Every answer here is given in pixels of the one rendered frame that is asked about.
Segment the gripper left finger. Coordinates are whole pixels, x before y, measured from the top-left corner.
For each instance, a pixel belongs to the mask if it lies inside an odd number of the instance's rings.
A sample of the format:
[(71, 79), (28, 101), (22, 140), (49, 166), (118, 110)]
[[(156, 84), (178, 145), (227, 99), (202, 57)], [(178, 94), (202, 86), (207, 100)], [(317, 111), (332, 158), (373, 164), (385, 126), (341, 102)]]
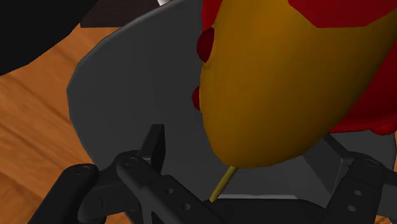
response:
[[(113, 167), (123, 186), (137, 199), (143, 224), (224, 224), (224, 221), (170, 175), (161, 175), (165, 156), (165, 129), (150, 127), (139, 151), (119, 154)], [(78, 209), (97, 184), (94, 164), (76, 164), (63, 170), (27, 224), (78, 224)]]

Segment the yellow pear with stem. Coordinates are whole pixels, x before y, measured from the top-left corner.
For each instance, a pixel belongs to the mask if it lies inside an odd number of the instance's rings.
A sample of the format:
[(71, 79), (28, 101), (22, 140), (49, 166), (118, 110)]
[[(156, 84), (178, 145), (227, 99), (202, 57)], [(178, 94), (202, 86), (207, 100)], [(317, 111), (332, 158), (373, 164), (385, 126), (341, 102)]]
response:
[(194, 104), (228, 170), (279, 164), (330, 133), (397, 38), (397, 0), (223, 0)]

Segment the grey round plate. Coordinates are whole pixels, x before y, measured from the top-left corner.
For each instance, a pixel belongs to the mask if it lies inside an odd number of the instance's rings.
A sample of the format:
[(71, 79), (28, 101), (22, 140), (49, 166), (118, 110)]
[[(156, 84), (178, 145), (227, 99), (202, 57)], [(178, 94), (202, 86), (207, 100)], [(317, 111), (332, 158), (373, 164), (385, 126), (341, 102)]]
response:
[[(212, 152), (192, 103), (201, 60), (202, 0), (174, 0), (104, 38), (80, 60), (67, 88), (77, 135), (99, 169), (117, 154), (138, 150), (152, 124), (165, 125), (162, 174), (206, 200), (227, 170)], [(349, 151), (394, 168), (394, 134), (332, 134)], [(281, 196), (325, 207), (342, 159), (320, 140), (307, 154), (270, 167), (239, 169), (220, 198)]]

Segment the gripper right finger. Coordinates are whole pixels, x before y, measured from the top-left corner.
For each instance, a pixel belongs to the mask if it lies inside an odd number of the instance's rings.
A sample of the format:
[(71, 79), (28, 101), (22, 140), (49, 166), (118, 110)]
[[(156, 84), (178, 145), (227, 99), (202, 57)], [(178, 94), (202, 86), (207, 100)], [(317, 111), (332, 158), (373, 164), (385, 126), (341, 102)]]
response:
[(321, 224), (397, 224), (394, 135), (327, 134), (304, 158), (331, 195)]

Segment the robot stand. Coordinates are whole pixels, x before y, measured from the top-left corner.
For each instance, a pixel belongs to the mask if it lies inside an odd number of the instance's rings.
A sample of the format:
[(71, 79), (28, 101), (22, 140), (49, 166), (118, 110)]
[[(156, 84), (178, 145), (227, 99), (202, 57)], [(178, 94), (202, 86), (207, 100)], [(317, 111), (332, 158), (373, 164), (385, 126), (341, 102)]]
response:
[(67, 37), (98, 0), (0, 0), (0, 76)]

